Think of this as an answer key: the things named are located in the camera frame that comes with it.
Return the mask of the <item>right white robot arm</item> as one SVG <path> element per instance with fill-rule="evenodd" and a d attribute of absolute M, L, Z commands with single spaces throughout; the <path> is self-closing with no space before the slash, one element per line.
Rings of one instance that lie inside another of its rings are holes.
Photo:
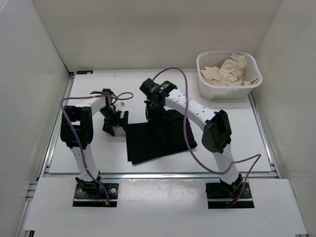
<path fill-rule="evenodd" d="M 228 114 L 208 109 L 198 102 L 188 98 L 176 85 L 169 81 L 161 85 L 152 79 L 145 80 L 140 90 L 146 95 L 146 119 L 157 121 L 166 116 L 165 107 L 169 107 L 186 116 L 202 131 L 201 142 L 210 151 L 216 161 L 220 175 L 222 193 L 234 197 L 242 185 L 242 176 L 235 166 L 231 153 L 231 126 Z"/>

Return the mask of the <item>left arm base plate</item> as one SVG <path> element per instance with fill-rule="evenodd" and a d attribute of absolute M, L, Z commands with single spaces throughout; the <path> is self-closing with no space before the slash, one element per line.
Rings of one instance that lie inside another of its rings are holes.
<path fill-rule="evenodd" d="M 105 194 L 102 187 L 87 189 L 76 183 L 74 192 L 74 207 L 117 207 L 119 195 L 119 183 L 103 183 L 106 188 Z"/>

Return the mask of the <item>black trousers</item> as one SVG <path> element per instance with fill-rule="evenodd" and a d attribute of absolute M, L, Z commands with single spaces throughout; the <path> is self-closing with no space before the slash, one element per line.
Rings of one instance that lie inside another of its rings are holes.
<path fill-rule="evenodd" d="M 166 117 L 145 123 L 127 124 L 127 159 L 133 165 L 188 150 L 183 130 L 184 116 L 176 110 Z"/>

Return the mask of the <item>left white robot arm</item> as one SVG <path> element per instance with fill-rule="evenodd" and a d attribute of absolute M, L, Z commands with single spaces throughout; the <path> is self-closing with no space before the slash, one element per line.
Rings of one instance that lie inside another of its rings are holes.
<path fill-rule="evenodd" d="M 128 118 L 128 112 L 118 110 L 115 102 L 132 98 L 131 92 L 115 95 L 111 91 L 94 91 L 89 96 L 66 97 L 60 101 L 60 138 L 75 157 L 79 169 L 79 176 L 76 177 L 79 188 L 93 198 L 110 199 L 92 154 L 93 116 L 101 113 L 105 119 L 103 130 L 114 136 L 113 128 L 122 127 Z"/>

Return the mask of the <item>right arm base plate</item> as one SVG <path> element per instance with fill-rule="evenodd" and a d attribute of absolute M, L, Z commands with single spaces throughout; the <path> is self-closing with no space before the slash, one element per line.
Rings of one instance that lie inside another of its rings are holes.
<path fill-rule="evenodd" d="M 226 208 L 254 208 L 254 202 L 249 183 L 242 185 L 231 196 L 226 193 L 220 183 L 206 183 L 205 192 L 207 196 L 208 209 L 226 209 Z"/>

